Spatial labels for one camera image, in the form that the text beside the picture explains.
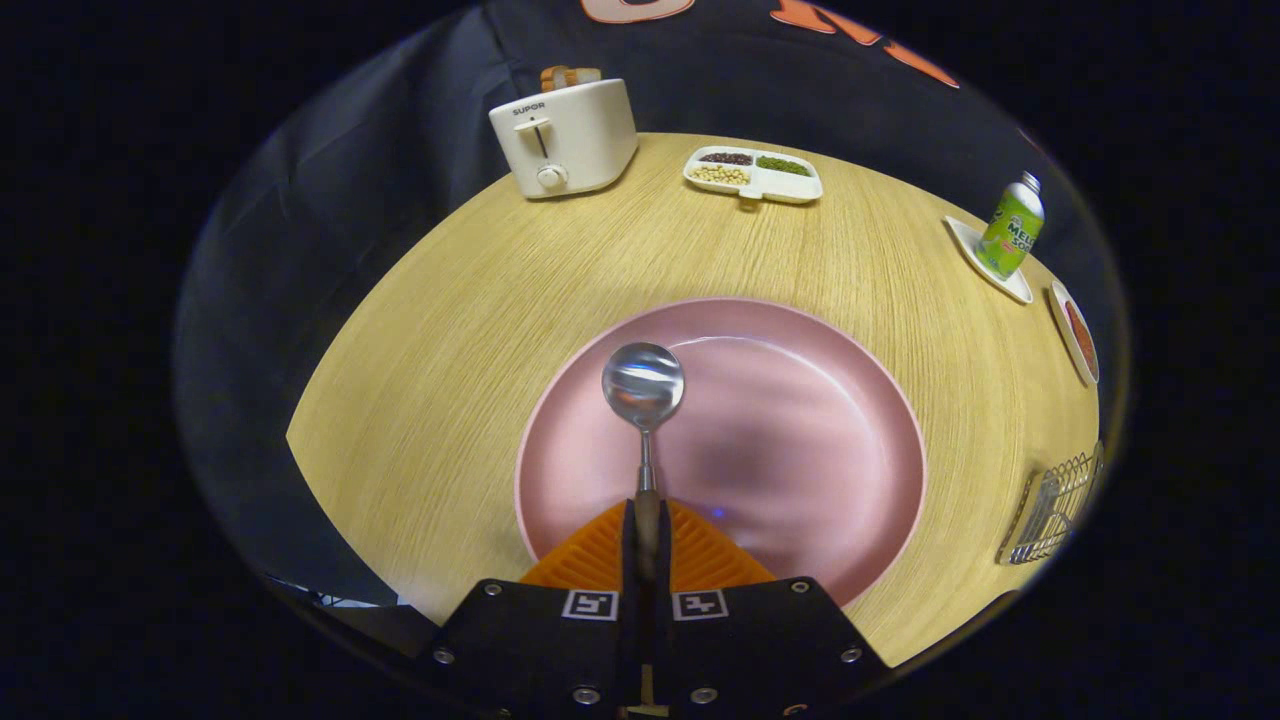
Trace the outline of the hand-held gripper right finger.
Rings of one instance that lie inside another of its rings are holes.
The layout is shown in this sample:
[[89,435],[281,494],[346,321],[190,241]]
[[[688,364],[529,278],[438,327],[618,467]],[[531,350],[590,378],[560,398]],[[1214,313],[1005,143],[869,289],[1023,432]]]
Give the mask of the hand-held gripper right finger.
[[891,671],[813,577],[776,577],[662,503],[654,698],[672,719],[835,719]]

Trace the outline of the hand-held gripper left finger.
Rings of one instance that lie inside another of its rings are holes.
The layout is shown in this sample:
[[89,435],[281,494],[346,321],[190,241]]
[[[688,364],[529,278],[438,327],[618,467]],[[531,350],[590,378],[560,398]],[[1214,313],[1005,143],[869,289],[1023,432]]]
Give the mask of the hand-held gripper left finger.
[[419,656],[419,673],[484,719],[618,719],[643,696],[643,591],[622,501],[521,579],[484,578]]

